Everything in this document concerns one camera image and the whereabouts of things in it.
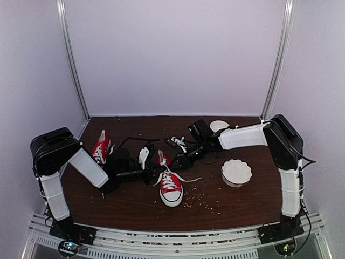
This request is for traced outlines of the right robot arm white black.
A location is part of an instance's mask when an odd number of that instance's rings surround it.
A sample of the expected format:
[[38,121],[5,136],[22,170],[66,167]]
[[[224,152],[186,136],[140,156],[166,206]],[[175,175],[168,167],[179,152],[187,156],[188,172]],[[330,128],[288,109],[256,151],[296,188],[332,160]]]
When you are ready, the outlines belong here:
[[176,139],[170,168],[181,175],[201,172],[202,189],[215,213],[202,209],[202,218],[219,229],[256,224],[265,235],[269,227],[281,238],[297,231],[303,216],[302,171],[314,160],[303,153],[303,140],[288,120],[244,119],[242,126],[214,132],[210,118],[188,126]]

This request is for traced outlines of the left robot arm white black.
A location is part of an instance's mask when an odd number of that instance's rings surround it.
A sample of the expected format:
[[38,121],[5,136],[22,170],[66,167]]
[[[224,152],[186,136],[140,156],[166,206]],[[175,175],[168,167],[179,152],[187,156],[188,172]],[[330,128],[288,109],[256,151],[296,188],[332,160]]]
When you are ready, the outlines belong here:
[[127,150],[117,148],[102,165],[67,127],[33,138],[30,143],[32,170],[57,232],[67,240],[78,233],[61,183],[66,168],[73,168],[103,195],[112,193],[127,181],[141,179],[149,184],[165,168],[150,160],[155,152],[153,143],[154,140],[148,140],[137,160]]

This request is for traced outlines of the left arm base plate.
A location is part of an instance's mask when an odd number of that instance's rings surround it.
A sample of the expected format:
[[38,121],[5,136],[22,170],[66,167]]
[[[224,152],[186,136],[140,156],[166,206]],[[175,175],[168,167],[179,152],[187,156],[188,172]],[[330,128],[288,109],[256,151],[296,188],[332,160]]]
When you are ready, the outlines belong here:
[[71,240],[78,244],[92,245],[96,235],[96,229],[92,227],[74,225],[71,230],[62,231],[58,226],[53,225],[49,234],[64,240]]

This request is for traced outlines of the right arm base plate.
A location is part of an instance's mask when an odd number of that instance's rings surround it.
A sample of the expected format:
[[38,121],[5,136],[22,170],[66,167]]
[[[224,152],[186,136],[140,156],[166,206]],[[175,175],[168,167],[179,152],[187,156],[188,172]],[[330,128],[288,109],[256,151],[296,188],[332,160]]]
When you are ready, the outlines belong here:
[[291,229],[290,227],[286,228],[286,226],[281,223],[265,224],[258,228],[261,244],[278,242],[303,233],[304,229],[301,226]]

